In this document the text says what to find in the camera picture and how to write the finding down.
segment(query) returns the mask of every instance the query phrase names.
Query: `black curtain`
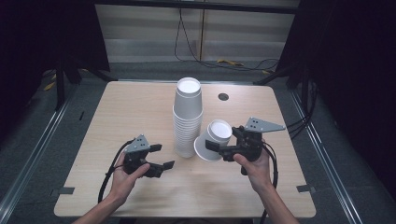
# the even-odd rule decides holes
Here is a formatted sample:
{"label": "black curtain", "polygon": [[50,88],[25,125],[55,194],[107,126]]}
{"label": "black curtain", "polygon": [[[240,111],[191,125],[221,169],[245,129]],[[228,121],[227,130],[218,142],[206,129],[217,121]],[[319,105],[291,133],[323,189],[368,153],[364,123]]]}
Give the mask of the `black curtain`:
{"label": "black curtain", "polygon": [[0,3],[0,136],[40,85],[42,74],[68,54],[109,71],[106,47],[92,4],[56,1]]}
{"label": "black curtain", "polygon": [[310,64],[340,128],[394,199],[395,10],[391,0],[338,1]]}

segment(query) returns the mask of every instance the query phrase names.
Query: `paper cup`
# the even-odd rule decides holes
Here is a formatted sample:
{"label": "paper cup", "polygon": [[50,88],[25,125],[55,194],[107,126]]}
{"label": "paper cup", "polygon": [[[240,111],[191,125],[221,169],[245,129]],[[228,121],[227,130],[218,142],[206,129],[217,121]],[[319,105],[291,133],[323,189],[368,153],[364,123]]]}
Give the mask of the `paper cup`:
{"label": "paper cup", "polygon": [[218,152],[209,150],[205,146],[206,140],[218,143],[221,147],[227,146],[233,130],[231,126],[222,119],[213,120],[206,128],[206,131],[194,141],[196,154],[205,161],[219,161],[221,156]]}
{"label": "paper cup", "polygon": [[196,119],[202,111],[201,84],[192,77],[182,78],[175,93],[175,115],[181,119]]}

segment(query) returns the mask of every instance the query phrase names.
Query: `stack of paper cups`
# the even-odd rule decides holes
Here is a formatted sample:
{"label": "stack of paper cups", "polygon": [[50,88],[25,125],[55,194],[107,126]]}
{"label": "stack of paper cups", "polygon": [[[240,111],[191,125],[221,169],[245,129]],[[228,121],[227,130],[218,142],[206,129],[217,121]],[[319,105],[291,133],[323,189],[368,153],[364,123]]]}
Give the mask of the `stack of paper cups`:
{"label": "stack of paper cups", "polygon": [[200,134],[203,112],[201,83],[193,77],[182,78],[177,83],[173,107],[175,151],[179,156],[195,154],[194,140]]}

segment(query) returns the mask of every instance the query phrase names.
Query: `wire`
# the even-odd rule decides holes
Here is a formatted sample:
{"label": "wire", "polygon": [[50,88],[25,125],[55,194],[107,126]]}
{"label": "wire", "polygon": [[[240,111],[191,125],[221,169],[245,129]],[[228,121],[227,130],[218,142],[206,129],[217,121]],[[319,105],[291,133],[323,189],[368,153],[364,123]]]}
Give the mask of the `wire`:
{"label": "wire", "polygon": [[[181,8],[178,9],[178,14],[179,14],[179,21],[178,21],[178,26],[177,26],[177,37],[176,37],[176,43],[175,43],[175,48],[174,48],[174,54],[175,54],[175,57],[176,57],[178,60],[180,60],[180,61],[182,61],[182,62],[197,62],[197,63],[199,63],[200,65],[203,65],[203,66],[208,67],[208,68],[225,68],[225,69],[230,69],[230,70],[234,70],[234,71],[241,71],[241,72],[269,70],[269,69],[272,69],[272,68],[274,68],[275,66],[277,66],[277,64],[278,64],[278,62],[279,62],[279,59],[264,59],[264,60],[260,61],[260,62],[259,62],[255,67],[253,67],[253,68],[249,68],[249,67],[231,67],[231,66],[223,66],[223,65],[219,65],[219,64],[206,63],[206,62],[202,62],[202,61],[198,60],[198,59],[195,57],[195,55],[194,55],[194,53],[192,52],[192,49],[191,49],[190,40],[189,40],[189,37],[188,37],[188,35],[187,35],[186,27],[184,26],[183,17],[182,17],[182,15],[181,15]],[[177,56],[177,42],[178,42],[178,37],[179,37],[179,33],[180,33],[180,25],[181,25],[181,27],[183,28],[184,36],[186,37],[187,45],[189,46],[189,51],[190,51],[192,57],[194,58],[194,60],[183,60],[183,59],[180,59],[180,58]],[[259,68],[260,65],[261,65],[262,63],[269,62],[269,61],[276,61],[276,62],[275,62],[273,65],[269,66],[269,67]]]}
{"label": "wire", "polygon": [[108,180],[110,179],[110,177],[111,177],[111,175],[113,174],[113,172],[114,172],[117,168],[123,166],[123,165],[119,165],[119,166],[116,166],[116,167],[114,166],[114,165],[116,164],[117,158],[118,158],[119,155],[121,154],[122,150],[123,150],[126,146],[130,145],[133,141],[134,141],[134,140],[128,141],[128,142],[126,142],[124,145],[122,145],[122,147],[119,149],[119,151],[117,152],[116,156],[114,157],[113,162],[111,162],[111,165],[110,165],[110,167],[108,168],[108,171],[107,171],[107,173],[106,173],[106,177],[105,177],[105,179],[104,179],[104,181],[103,181],[103,183],[102,183],[102,187],[101,187],[100,190],[99,190],[98,203],[101,202],[101,201],[103,200],[103,194],[104,194],[104,192],[105,192],[105,189],[106,189],[106,186],[107,186],[107,182],[108,182]]}
{"label": "wire", "polygon": [[[276,189],[277,180],[278,180],[278,170],[277,170],[277,160],[276,160],[275,151],[266,142],[262,142],[262,148],[268,153],[268,155],[270,156],[271,160],[273,161],[273,167],[274,167],[273,186]],[[262,212],[262,218],[260,219],[260,223],[261,224],[263,224],[265,222],[266,217],[267,217],[267,210],[264,208],[264,211]]]}
{"label": "wire", "polygon": [[306,127],[306,125],[308,125],[309,121],[312,119],[314,108],[318,98],[318,87],[314,82],[311,82],[310,94],[311,94],[311,108],[309,109],[308,113],[302,119],[292,123],[291,125],[288,125],[288,128],[290,128],[292,126],[299,124],[301,121],[303,122],[294,130],[289,131],[289,133],[297,132],[294,136],[291,137],[291,140],[294,139],[298,134],[300,134],[301,131]]}

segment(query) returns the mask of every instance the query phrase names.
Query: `hand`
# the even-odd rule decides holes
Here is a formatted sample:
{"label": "hand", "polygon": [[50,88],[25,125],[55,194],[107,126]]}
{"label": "hand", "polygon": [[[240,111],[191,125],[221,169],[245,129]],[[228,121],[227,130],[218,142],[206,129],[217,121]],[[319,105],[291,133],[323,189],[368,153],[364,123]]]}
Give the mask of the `hand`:
{"label": "hand", "polygon": [[115,199],[116,202],[120,205],[126,202],[128,195],[134,188],[134,183],[136,182],[136,179],[141,177],[149,169],[149,164],[146,163],[137,168],[136,171],[128,175],[123,171],[123,167],[121,166],[124,161],[124,157],[125,152],[122,152],[115,165],[115,167],[119,167],[114,170],[111,190],[107,196],[113,197],[113,199]]}
{"label": "hand", "polygon": [[256,161],[248,161],[240,154],[233,155],[233,159],[247,170],[247,175],[253,189],[261,193],[264,188],[272,186],[270,177],[269,155],[265,150]]}

